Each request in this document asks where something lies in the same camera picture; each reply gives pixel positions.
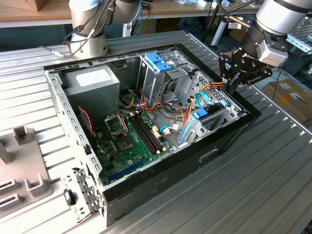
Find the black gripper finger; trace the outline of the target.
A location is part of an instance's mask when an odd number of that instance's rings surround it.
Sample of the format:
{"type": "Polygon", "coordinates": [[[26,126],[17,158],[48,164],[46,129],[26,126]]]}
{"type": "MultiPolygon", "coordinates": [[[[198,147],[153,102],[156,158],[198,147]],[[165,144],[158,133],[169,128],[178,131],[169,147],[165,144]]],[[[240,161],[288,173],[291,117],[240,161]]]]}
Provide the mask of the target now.
{"type": "Polygon", "coordinates": [[[224,82],[224,89],[233,93],[238,87],[238,76],[240,73],[241,57],[239,49],[219,54],[220,77],[224,82]]]}
{"type": "Polygon", "coordinates": [[[261,62],[240,62],[235,72],[237,78],[231,83],[231,92],[242,85],[252,85],[273,74],[271,67],[261,62]]]}

